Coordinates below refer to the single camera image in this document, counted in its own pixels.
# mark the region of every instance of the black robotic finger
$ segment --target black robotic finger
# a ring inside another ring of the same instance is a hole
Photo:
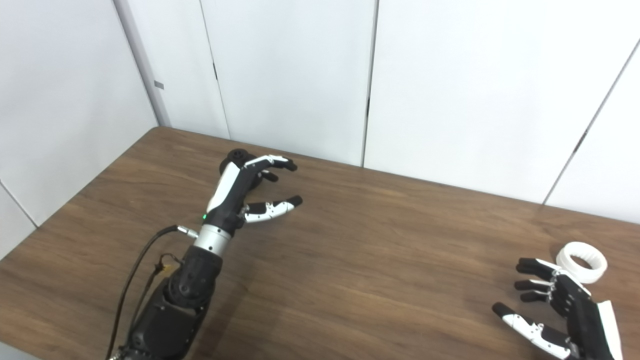
[[[284,156],[273,156],[273,158],[273,167],[275,168],[285,168],[289,171],[296,171],[298,169],[298,166],[293,163],[292,159],[285,158]]]
[[[262,178],[264,178],[265,180],[271,181],[272,183],[275,183],[276,181],[278,181],[278,176],[268,170],[263,170],[261,173]]]
[[[540,259],[520,258],[516,265],[516,271],[521,274],[535,275],[540,279],[549,281],[559,266]]]
[[[534,301],[546,302],[547,299],[548,299],[548,293],[543,293],[542,291],[538,291],[538,290],[520,294],[520,300],[522,300],[522,302],[534,302]]]
[[[516,281],[513,286],[516,290],[538,290],[543,293],[547,293],[551,287],[551,282],[541,280],[521,280]]]

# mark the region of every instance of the cable connector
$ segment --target cable connector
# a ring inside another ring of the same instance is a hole
[[[185,234],[186,236],[189,236],[192,239],[197,239],[198,238],[198,232],[195,231],[195,230],[191,230],[190,228],[188,228],[186,226],[178,225],[178,231],[180,231],[181,233]]]

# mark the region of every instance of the robotic hand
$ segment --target robotic hand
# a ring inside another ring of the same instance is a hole
[[[515,283],[518,290],[529,290],[523,302],[544,301],[567,320],[567,332],[536,323],[497,302],[493,312],[534,345],[569,360],[622,360],[618,325],[611,301],[595,303],[591,293],[560,266],[540,259],[520,258],[516,270],[538,276],[540,280]]]
[[[180,261],[180,267],[162,280],[150,296],[140,316],[132,322],[127,343],[111,359],[181,360],[187,355],[207,314],[222,268],[222,255],[236,230],[244,223],[279,217],[302,203],[300,196],[294,196],[281,201],[244,204],[247,193],[262,179],[278,180],[267,170],[271,167],[290,171],[298,168],[282,156],[258,158],[242,149],[228,154],[220,165],[222,176],[207,205],[200,233],[180,226],[167,228],[171,230],[166,232],[186,233],[196,239],[195,243]],[[154,275],[161,271],[160,264],[156,265]]]

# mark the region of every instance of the robotic finger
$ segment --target robotic finger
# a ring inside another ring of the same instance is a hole
[[[302,198],[298,195],[284,201],[254,202],[246,205],[244,221],[247,224],[271,220],[284,215],[302,204]]]
[[[533,345],[558,359],[576,359],[572,356],[569,335],[543,323],[536,323],[533,319],[516,313],[501,302],[496,302],[492,309],[502,321],[531,341]]]

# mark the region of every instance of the fingertip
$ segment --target fingertip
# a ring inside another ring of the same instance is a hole
[[[302,205],[302,197],[300,197],[300,195],[296,195],[288,198],[287,202],[293,205],[294,208],[297,208],[298,206]]]
[[[508,307],[507,305],[501,303],[501,302],[496,302],[492,307],[491,310],[493,310],[493,312],[498,315],[499,317],[504,317],[506,315],[512,315],[515,314],[516,312],[513,311],[513,309],[511,309],[510,307]]]

